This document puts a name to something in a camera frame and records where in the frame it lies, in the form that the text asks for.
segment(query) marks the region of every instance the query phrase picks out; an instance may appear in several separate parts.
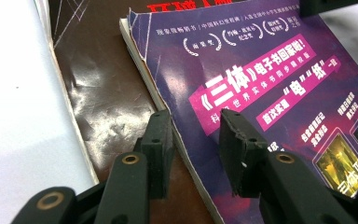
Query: brass ring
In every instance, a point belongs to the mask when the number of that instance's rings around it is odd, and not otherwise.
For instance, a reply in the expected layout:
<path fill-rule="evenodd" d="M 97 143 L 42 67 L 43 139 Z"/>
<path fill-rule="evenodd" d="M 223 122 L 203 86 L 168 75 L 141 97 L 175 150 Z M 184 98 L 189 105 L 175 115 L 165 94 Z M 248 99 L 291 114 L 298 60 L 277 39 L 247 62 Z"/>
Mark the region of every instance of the brass ring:
<path fill-rule="evenodd" d="M 121 160 L 124 164 L 132 165 L 139 161 L 139 157 L 136 155 L 128 155 Z"/>
<path fill-rule="evenodd" d="M 285 153 L 278 153 L 276 156 L 277 160 L 284 163 L 293 163 L 295 158 Z"/>
<path fill-rule="evenodd" d="M 56 197 L 54 202 L 46 202 L 48 198 Z M 63 201 L 63 194 L 58 191 L 53 191 L 51 193 L 46 194 L 41 198 L 38 202 L 36 207 L 40 210 L 49 210 L 50 208 L 53 208 L 57 205 L 59 205 Z"/>

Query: book cover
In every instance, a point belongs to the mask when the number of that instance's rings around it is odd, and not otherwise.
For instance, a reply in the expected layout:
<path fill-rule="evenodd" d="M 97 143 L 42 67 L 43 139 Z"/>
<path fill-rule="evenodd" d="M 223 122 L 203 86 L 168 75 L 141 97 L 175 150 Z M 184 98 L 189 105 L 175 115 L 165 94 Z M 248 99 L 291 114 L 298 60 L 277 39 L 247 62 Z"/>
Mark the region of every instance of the book cover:
<path fill-rule="evenodd" d="M 131 11 L 131 38 L 122 31 L 156 104 L 172 113 L 216 221 L 262 222 L 257 200 L 232 197 L 218 155 L 222 108 L 241 112 L 269 151 L 301 155 L 326 186 L 358 189 L 358 65 L 319 16 L 299 18 L 298 8 L 250 0 Z"/>

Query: black object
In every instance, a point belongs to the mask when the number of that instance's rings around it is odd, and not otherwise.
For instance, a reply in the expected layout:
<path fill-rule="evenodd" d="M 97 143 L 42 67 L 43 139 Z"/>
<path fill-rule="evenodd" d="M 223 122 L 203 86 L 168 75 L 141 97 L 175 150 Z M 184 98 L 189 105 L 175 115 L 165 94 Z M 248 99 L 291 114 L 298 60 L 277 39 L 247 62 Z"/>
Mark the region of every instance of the black object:
<path fill-rule="evenodd" d="M 358 4 L 358 0 L 300 0 L 300 16 L 308 17 L 354 4 Z"/>
<path fill-rule="evenodd" d="M 260 198 L 269 223 L 358 223 L 355 198 L 323 186 L 294 153 L 268 152 L 266 140 L 239 113 L 223 109 L 219 153 L 235 194 Z"/>
<path fill-rule="evenodd" d="M 105 183 L 77 196 L 66 187 L 45 189 L 12 223 L 148 223 L 149 198 L 167 196 L 172 157 L 171 116 L 163 110 L 150 117 L 133 152 L 116 158 Z"/>

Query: hole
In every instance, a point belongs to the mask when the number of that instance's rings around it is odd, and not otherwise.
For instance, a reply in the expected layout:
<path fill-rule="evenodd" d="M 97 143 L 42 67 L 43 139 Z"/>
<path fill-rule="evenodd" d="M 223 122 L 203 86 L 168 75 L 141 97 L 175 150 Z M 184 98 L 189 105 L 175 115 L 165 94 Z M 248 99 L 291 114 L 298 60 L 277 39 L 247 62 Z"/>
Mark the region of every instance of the hole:
<path fill-rule="evenodd" d="M 51 193 L 43 196 L 36 204 L 36 207 L 40 210 L 49 210 L 63 201 L 63 194 L 58 191 L 53 191 Z"/>
<path fill-rule="evenodd" d="M 139 161 L 139 157 L 137 157 L 136 155 L 128 155 L 124 157 L 122 160 L 123 163 L 128 165 L 135 164 L 138 161 Z"/>
<path fill-rule="evenodd" d="M 339 221 L 330 215 L 327 214 L 321 214 L 319 215 L 319 219 L 322 221 L 322 223 L 326 224 L 339 224 Z"/>
<path fill-rule="evenodd" d="M 284 163 L 293 163 L 295 162 L 295 159 L 290 156 L 290 155 L 287 155 L 287 154 L 278 154 L 277 155 L 277 160 L 280 161 L 280 162 L 284 162 Z"/>
<path fill-rule="evenodd" d="M 126 158 L 126 161 L 127 161 L 127 162 L 132 162 L 132 161 L 135 161 L 135 160 L 136 160 L 135 157 L 127 157 L 127 158 Z"/>

